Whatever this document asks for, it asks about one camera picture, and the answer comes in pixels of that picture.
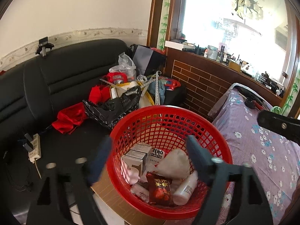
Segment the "white plastic bottle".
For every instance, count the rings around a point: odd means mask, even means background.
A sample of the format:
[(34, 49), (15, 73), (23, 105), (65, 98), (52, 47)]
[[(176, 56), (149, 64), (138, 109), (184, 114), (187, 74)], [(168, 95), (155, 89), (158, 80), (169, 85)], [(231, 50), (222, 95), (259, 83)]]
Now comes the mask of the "white plastic bottle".
[(198, 174), (197, 171), (194, 171), (181, 183), (181, 185), (172, 195), (174, 204), (178, 206), (186, 205), (190, 200), (195, 188), (197, 187), (197, 183)]

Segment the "dark red snack packet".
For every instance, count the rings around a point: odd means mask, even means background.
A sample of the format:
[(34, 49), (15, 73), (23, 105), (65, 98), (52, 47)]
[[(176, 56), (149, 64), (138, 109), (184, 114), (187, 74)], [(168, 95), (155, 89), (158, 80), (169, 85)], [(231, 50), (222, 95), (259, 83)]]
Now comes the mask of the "dark red snack packet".
[(173, 204), (171, 193), (172, 180), (154, 172), (147, 172), (146, 179), (149, 190), (149, 204), (171, 206)]

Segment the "blue white medicine box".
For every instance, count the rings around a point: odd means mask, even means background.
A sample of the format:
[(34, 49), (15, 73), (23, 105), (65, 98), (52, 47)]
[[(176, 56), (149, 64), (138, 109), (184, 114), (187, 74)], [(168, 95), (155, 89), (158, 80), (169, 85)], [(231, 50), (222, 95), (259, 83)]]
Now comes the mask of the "blue white medicine box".
[(121, 159), (132, 169), (138, 170), (138, 176), (141, 177), (146, 169), (147, 158), (151, 154), (152, 147), (146, 143), (133, 145)]

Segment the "white tissue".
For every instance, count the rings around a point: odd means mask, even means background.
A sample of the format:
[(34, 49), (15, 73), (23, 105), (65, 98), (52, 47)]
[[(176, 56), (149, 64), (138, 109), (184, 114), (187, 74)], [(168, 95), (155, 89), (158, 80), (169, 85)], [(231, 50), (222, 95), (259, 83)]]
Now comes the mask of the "white tissue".
[(127, 184), (133, 185), (139, 181), (139, 171), (129, 166), (121, 160), (121, 174)]

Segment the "green cloth rag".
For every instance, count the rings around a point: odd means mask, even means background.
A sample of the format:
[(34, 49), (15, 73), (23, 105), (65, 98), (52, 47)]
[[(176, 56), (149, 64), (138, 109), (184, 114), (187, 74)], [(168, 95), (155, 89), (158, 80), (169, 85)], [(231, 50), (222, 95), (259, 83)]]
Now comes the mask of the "green cloth rag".
[(271, 112), (276, 114), (282, 114), (282, 108), (279, 106), (274, 106), (273, 108), (271, 108)]

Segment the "red flat case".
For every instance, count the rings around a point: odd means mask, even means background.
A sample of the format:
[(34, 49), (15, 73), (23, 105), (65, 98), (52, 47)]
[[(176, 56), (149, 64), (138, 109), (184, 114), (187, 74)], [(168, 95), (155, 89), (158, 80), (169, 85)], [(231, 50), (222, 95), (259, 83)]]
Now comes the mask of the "red flat case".
[(268, 111), (269, 109), (263, 105), (260, 105), (259, 103), (257, 103), (257, 101), (255, 100), (247, 100), (245, 102), (245, 104), (247, 105), (248, 108), (250, 109), (257, 109), (258, 111)]

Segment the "black flat case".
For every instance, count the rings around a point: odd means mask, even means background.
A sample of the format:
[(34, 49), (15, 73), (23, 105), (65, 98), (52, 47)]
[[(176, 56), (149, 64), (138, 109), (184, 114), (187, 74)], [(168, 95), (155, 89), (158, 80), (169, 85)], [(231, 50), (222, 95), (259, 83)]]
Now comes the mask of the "black flat case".
[(263, 100), (261, 97), (257, 96), (255, 93), (251, 92), (250, 90), (240, 87), (240, 86), (236, 86), (236, 89), (241, 94), (241, 96), (244, 98), (244, 104), (247, 100), (255, 100), (260, 105), (267, 107), (268, 110), (271, 109), (271, 106), (269, 106), (265, 100)]

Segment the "white power strip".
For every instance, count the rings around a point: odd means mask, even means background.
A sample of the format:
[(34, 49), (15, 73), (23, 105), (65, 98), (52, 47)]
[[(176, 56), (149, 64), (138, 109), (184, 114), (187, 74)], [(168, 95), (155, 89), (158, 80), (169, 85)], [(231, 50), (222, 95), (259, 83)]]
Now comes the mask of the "white power strip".
[(33, 164), (35, 161), (41, 158), (41, 145), (40, 145), (40, 136), (39, 134), (35, 134), (33, 137), (33, 141), (31, 141), (31, 144), (33, 145), (33, 150), (28, 153), (28, 157), (30, 162)]

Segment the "cardboard sheet under basket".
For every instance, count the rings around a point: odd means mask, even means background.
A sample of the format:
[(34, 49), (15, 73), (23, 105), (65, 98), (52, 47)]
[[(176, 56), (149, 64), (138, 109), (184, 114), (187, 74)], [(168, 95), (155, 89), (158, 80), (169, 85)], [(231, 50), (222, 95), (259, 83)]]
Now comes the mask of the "cardboard sheet under basket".
[(100, 180), (91, 188), (106, 206), (128, 224), (165, 224), (164, 220), (145, 215), (129, 205), (114, 188), (106, 168), (103, 169)]

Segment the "red cloth on sofa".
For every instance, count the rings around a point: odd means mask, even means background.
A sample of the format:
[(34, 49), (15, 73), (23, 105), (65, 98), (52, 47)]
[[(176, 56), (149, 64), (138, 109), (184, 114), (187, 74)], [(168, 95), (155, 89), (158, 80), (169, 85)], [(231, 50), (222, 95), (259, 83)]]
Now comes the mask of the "red cloth on sofa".
[(59, 111), (57, 120), (52, 123), (52, 127), (61, 134), (71, 134), (86, 119), (84, 104), (78, 103)]

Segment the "brown brick-pattern counter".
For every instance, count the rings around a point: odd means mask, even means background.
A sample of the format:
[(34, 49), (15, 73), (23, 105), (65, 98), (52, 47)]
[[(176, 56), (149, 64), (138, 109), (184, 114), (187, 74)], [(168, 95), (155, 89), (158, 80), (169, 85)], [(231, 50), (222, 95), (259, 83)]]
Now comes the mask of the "brown brick-pattern counter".
[(208, 121), (209, 111), (233, 83), (241, 83), (266, 99), (272, 106), (279, 106), (282, 99), (257, 81), (227, 66), (190, 52), (166, 49), (165, 75), (179, 81), (187, 88), (183, 107)]

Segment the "black plastic bag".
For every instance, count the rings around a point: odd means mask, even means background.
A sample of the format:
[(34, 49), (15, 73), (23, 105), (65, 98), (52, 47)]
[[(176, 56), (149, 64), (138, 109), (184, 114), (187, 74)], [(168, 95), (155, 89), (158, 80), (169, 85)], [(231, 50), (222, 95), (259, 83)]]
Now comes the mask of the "black plastic bag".
[(125, 91), (121, 97), (107, 100), (102, 105), (86, 100), (83, 100), (83, 105), (89, 118), (112, 130), (124, 116), (138, 109), (140, 97), (141, 88), (135, 86)]

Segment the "dark shopping bag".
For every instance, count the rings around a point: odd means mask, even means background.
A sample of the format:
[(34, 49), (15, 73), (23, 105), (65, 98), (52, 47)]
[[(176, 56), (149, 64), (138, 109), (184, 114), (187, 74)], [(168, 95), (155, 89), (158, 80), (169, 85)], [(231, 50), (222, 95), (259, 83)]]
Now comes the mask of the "dark shopping bag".
[(150, 47), (132, 44), (132, 60), (136, 66), (137, 76), (153, 75), (165, 65), (166, 55)]

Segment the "clear plastic bag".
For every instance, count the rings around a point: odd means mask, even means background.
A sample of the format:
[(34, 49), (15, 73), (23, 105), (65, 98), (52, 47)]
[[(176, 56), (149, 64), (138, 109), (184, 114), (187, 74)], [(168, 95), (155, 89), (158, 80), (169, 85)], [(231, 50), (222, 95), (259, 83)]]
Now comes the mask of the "clear plastic bag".
[(118, 56), (118, 65), (109, 69), (110, 73), (124, 73), (129, 82), (136, 80), (136, 66), (133, 60), (124, 52)]

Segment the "phone holder clamp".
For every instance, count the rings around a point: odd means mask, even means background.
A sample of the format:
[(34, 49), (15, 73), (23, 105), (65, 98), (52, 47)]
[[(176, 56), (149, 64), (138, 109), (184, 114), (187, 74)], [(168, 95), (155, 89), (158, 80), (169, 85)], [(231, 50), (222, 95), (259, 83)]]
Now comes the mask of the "phone holder clamp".
[(48, 37), (41, 38), (38, 41), (36, 55), (41, 55), (41, 57), (46, 57), (47, 56), (46, 50), (49, 49), (51, 51), (53, 47), (54, 47), (54, 44), (49, 42)]

